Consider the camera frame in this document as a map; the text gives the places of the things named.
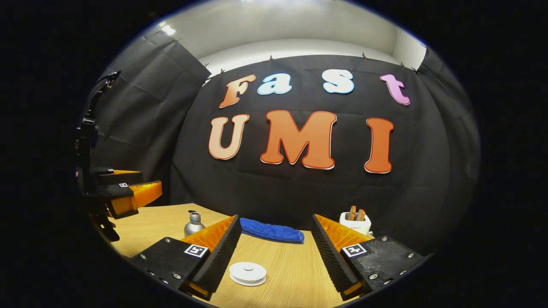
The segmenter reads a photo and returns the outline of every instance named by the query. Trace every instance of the aluminum bottle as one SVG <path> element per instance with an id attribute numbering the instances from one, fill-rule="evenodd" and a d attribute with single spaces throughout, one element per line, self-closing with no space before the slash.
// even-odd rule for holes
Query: aluminum bottle
<path id="1" fill-rule="evenodd" d="M 201 221 L 202 218 L 200 217 L 200 214 L 198 214 L 197 212 L 191 212 L 190 221 L 185 226 L 185 237 L 196 233 L 201 229 L 205 229 L 206 226 L 202 225 Z"/>

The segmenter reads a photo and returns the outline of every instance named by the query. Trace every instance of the black curtain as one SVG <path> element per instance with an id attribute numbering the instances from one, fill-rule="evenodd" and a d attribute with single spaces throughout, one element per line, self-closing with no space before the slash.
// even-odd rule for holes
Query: black curtain
<path id="1" fill-rule="evenodd" d="M 210 72 L 158 27 L 128 45 L 105 74 L 120 69 L 96 108 L 99 139 L 92 164 L 138 170 L 146 182 L 161 180 L 163 195 L 150 206 L 165 205 L 175 141 Z"/>
<path id="2" fill-rule="evenodd" d="M 323 71 L 349 70 L 354 90 L 330 94 Z M 400 65 L 352 56 L 314 55 L 274 59 L 217 75 L 198 93 L 179 135 L 171 176 L 172 204 L 194 201 L 227 215 L 240 214 L 269 224 L 309 230 L 311 215 L 338 220 L 355 204 L 371 218 L 374 235 L 390 235 L 423 254 L 433 252 L 458 223 L 477 181 L 478 132 L 470 102 L 439 58 L 428 53 L 419 74 Z M 287 73 L 292 89 L 259 95 L 263 78 Z M 256 80 L 238 95 L 239 102 L 219 109 L 229 82 L 250 74 Z M 380 76 L 392 74 L 405 88 L 408 106 L 392 98 Z M 260 160 L 270 123 L 266 113 L 288 110 L 299 129 L 315 111 L 337 116 L 333 125 L 331 170 L 301 163 L 279 165 Z M 238 114 L 250 115 L 235 157 L 222 161 L 208 151 L 211 120 L 227 117 L 222 146 L 230 144 Z M 392 171 L 364 170 L 371 151 L 366 120 L 391 121 Z M 189 199 L 186 190 L 194 199 Z"/>

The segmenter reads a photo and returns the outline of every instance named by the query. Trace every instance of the blue towel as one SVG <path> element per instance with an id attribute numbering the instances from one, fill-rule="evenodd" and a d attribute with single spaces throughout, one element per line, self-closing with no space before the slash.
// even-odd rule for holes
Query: blue towel
<path id="1" fill-rule="evenodd" d="M 286 226 L 263 224 L 255 220 L 240 218 L 242 233 L 268 241 L 304 244 L 305 235 L 301 231 Z"/>

